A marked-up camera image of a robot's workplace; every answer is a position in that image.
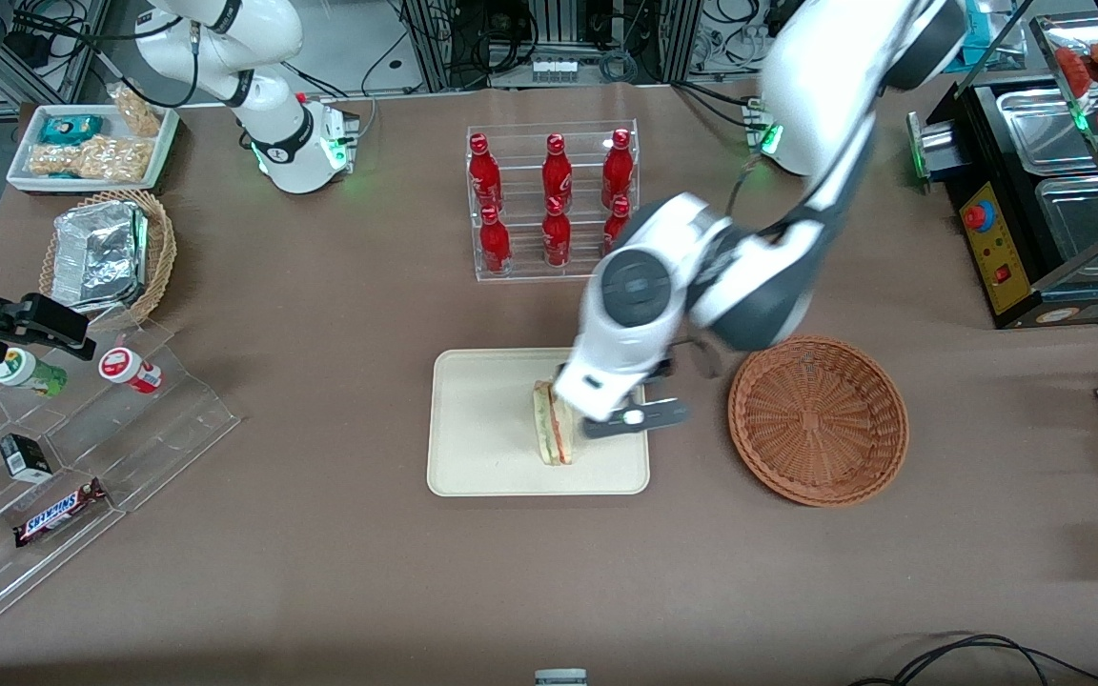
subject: table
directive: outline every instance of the table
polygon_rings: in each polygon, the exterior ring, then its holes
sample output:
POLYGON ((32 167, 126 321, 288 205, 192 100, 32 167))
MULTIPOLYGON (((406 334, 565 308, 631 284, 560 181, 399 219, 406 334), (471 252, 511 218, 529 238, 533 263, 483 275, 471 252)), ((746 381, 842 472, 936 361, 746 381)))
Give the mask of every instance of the table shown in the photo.
MULTIPOLYGON (((732 355, 726 379, 685 364, 669 381, 696 416, 652 435, 641 495, 426 487, 436 356, 568 346, 582 288, 474 281, 466 127, 637 117, 645 199, 720 206, 747 150, 735 126, 668 88, 384 100, 358 173, 292 196, 235 146, 229 112, 182 112, 156 318, 244 423, 0 617, 0 683, 515 685, 580 665, 597 686, 841 685, 956 630, 1098 672, 1098 327, 990 328, 950 205, 907 181, 904 113, 945 86, 882 103, 802 327, 869 352, 909 408, 900 476, 841 510, 778 498, 736 457, 732 355)), ((773 221, 798 191, 759 170, 737 217, 773 221)), ((4 193, 1 294, 35 286, 74 203, 4 193)), ((945 661, 1028 674, 1018 656, 945 661)))

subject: white robotic arm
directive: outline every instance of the white robotic arm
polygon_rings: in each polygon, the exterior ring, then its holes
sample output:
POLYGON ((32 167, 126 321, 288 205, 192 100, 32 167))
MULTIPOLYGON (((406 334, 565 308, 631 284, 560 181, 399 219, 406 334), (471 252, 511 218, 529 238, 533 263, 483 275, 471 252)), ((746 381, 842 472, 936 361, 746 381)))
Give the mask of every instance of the white robotic arm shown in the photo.
POLYGON ((553 390, 603 437, 683 421, 680 401, 632 404, 681 320, 737 350, 781 342, 805 316, 820 260, 871 155, 873 103, 949 64, 964 37, 963 0, 810 0, 766 57, 762 104, 776 153, 809 173, 806 199, 762 232, 737 227, 693 195, 641 207, 583 293, 580 334, 553 390))
MULTIPOLYGON (((301 103, 274 69, 302 47, 302 24, 289 0, 153 4, 156 9, 143 12, 135 25, 145 60, 231 105, 253 138, 261 170, 280 190, 316 191, 348 168, 344 115, 325 104, 301 103), (160 31, 178 18, 183 21, 160 31)), ((0 0, 0 48, 8 25, 10 0, 0 0)), ((110 61, 104 65, 122 78, 110 61)))

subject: stainless steel tray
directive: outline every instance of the stainless steel tray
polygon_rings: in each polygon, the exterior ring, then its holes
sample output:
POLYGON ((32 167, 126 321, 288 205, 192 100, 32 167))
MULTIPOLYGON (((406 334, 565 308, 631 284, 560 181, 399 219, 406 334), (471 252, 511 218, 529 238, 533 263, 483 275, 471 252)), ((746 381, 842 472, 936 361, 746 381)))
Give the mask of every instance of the stainless steel tray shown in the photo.
POLYGON ((1095 170, 1071 108, 1056 88, 1019 90, 998 95, 998 113, 1029 173, 1062 176, 1095 170))
MULTIPOLYGON (((1045 179, 1037 187, 1037 200, 1064 260, 1098 240, 1098 176, 1045 179)), ((1098 278, 1098 260, 1080 273, 1098 278)))

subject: emergency stop button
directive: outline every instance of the emergency stop button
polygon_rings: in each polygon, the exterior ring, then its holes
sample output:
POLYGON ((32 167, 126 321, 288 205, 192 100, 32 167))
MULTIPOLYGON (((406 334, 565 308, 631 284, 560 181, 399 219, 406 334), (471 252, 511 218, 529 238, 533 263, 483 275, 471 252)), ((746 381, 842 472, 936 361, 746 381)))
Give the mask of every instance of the emergency stop button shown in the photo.
POLYGON ((994 204, 990 204, 989 200, 982 200, 964 212, 964 228, 984 234, 991 226, 994 226, 994 204))

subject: brown wicker basket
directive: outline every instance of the brown wicker basket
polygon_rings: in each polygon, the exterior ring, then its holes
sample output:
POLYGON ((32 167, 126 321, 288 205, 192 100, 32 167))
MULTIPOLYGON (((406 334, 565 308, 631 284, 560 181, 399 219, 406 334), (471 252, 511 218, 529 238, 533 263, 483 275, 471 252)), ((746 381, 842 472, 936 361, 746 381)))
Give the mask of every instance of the brown wicker basket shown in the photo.
MULTIPOLYGON (((133 200, 147 213, 147 291, 130 307, 130 314, 138 322, 147 318, 160 304, 167 282, 171 277, 171 265, 176 261, 176 234, 164 205, 147 191, 104 191, 86 199, 79 206, 104 203, 109 200, 133 200)), ((54 290, 54 256, 57 252, 57 232, 48 239, 45 263, 40 268, 40 291, 48 295, 54 290)))
POLYGON ((748 469, 815 507, 862 503, 900 472, 909 420, 879 364, 841 340, 788 338, 744 360, 727 426, 748 469))

